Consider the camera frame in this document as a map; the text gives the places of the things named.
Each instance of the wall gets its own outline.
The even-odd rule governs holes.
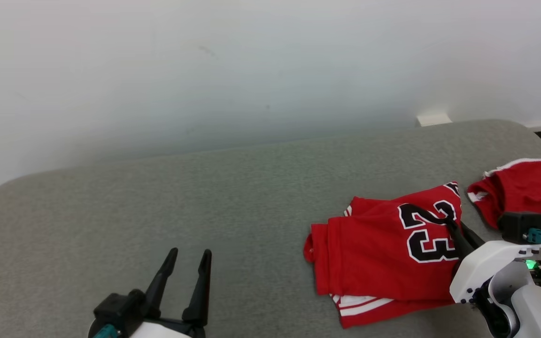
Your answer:
[[[0,184],[432,109],[541,126],[541,0],[0,0]]]

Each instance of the gray table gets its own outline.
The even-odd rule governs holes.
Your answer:
[[[392,199],[516,158],[541,140],[504,121],[454,123],[64,169],[0,186],[0,337],[82,338],[108,293],[145,289],[180,252],[162,313],[180,317],[213,252],[209,337],[488,337],[455,305],[343,330],[302,256],[311,223],[354,195]],[[497,239],[463,198],[462,219]]]

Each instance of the folded red jersey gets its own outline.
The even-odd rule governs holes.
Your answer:
[[[487,171],[467,194],[495,229],[504,211],[541,213],[541,159],[521,158]]]
[[[392,201],[354,197],[344,215],[312,225],[304,255],[345,329],[453,304],[457,257],[443,224],[460,220],[456,182]]]

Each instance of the red cloth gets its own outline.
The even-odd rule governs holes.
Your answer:
[[[485,172],[467,194],[495,229],[504,211],[541,214],[541,159],[522,158]]]
[[[354,197],[347,217],[312,225],[304,246],[318,294],[332,295],[345,329],[453,304],[457,257],[441,219],[461,213],[456,182],[392,201]]]

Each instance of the green light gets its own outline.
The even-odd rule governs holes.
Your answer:
[[[531,259],[528,259],[526,261],[526,264],[527,264],[527,268],[531,270],[535,268],[535,266],[537,265],[537,261],[532,261]]]

